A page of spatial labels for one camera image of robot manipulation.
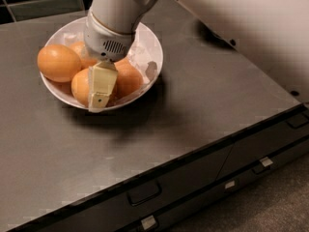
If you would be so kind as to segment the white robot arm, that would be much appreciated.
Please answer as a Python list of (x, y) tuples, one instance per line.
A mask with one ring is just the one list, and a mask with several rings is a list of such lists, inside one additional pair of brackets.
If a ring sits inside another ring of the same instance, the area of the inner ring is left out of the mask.
[[(174, 0), (299, 102), (309, 102), (309, 0)], [(101, 60), (123, 59), (157, 0), (93, 0), (84, 40)]]

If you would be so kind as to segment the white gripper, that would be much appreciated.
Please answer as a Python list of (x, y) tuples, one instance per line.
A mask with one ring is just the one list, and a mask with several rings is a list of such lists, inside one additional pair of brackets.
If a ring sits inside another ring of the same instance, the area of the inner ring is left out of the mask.
[(90, 67), (88, 73), (88, 110), (99, 113), (107, 106), (118, 76), (111, 62), (118, 62), (127, 56), (135, 40), (135, 33), (123, 34), (108, 29), (89, 11), (83, 36), (88, 53), (101, 61)]

